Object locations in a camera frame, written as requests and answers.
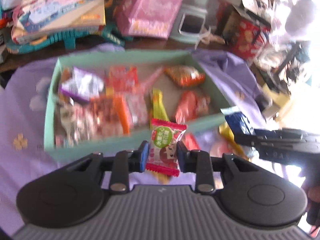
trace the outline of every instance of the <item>gray ribbed base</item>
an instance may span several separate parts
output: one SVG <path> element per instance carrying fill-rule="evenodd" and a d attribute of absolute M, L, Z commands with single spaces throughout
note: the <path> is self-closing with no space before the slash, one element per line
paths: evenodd
<path fill-rule="evenodd" d="M 14 240 L 304 240 L 296 226 L 281 230 L 251 229 L 225 215 L 214 198 L 189 186 L 138 185 L 113 196 L 94 218 L 71 228 L 26 225 Z"/>

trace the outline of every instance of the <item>wooden table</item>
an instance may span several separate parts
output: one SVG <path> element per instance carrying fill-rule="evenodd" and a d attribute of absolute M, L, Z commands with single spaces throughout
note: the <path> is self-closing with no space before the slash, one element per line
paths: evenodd
<path fill-rule="evenodd" d="M 76 40 L 76 51 L 93 48 L 96 45 L 104 43 L 105 40 L 99 36 L 87 36 Z M 180 43 L 174 40 L 158 40 L 148 38 L 137 38 L 132 42 L 126 42 L 126 49 L 185 49 L 192 47 L 192 44 Z M 210 46 L 201 45 L 202 48 L 223 49 L 228 47 L 220 44 L 211 44 Z M 63 42 L 57 42 L 44 49 L 28 54 L 9 54 L 7 60 L 0 65 L 0 73 L 15 70 L 35 60 L 46 59 L 50 57 L 57 57 L 68 54 L 72 50 L 66 50 Z"/>

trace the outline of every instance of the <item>pink box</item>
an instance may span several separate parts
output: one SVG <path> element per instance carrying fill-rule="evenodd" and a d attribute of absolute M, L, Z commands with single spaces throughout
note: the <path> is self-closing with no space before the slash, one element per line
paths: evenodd
<path fill-rule="evenodd" d="M 116 14 L 122 35 L 168 39 L 182 0 L 123 0 Z"/>

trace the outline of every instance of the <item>flower pattern on tablecloth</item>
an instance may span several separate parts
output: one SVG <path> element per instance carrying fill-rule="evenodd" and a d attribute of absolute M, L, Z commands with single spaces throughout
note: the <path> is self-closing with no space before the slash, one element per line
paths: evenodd
<path fill-rule="evenodd" d="M 22 149 L 28 148 L 28 139 L 25 139 L 23 134 L 19 133 L 17 137 L 13 139 L 12 144 L 17 151 L 21 151 Z"/>

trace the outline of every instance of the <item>black circular pad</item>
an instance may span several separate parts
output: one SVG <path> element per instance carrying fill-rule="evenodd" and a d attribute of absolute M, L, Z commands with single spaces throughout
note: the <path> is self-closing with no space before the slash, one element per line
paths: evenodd
<path fill-rule="evenodd" d="M 18 193 L 17 207 L 25 222 L 61 228 L 88 220 L 103 200 L 103 190 L 84 173 L 60 171 L 25 185 Z"/>
<path fill-rule="evenodd" d="M 220 199 L 230 215 L 259 227 L 288 225 L 300 219 L 307 205 L 302 189 L 270 172 L 239 172 Z"/>

